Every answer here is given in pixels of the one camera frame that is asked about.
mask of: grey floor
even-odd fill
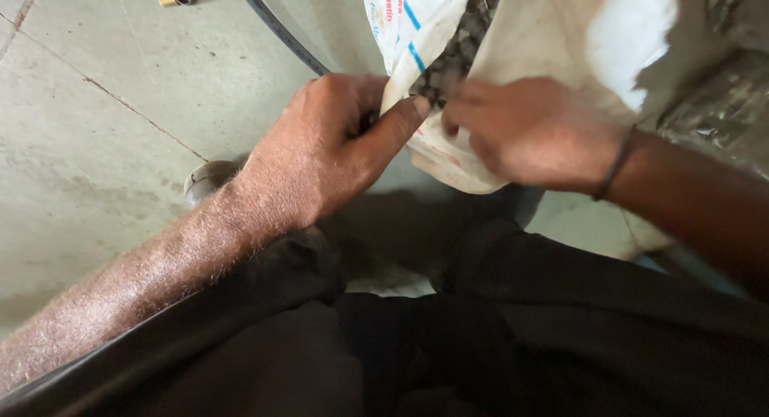
[[[383,72],[362,0],[266,1],[333,71]],[[697,18],[704,0],[691,1],[684,15]],[[671,37],[674,51],[640,79],[652,126],[727,48],[696,21]],[[244,0],[0,0],[0,337],[184,214],[187,173],[249,151],[313,77]],[[371,193],[390,194],[377,211],[421,205],[433,217],[398,253],[452,228],[441,215],[453,207],[432,206],[455,193],[404,152]],[[358,233],[378,245],[372,229],[389,225],[372,219]]]

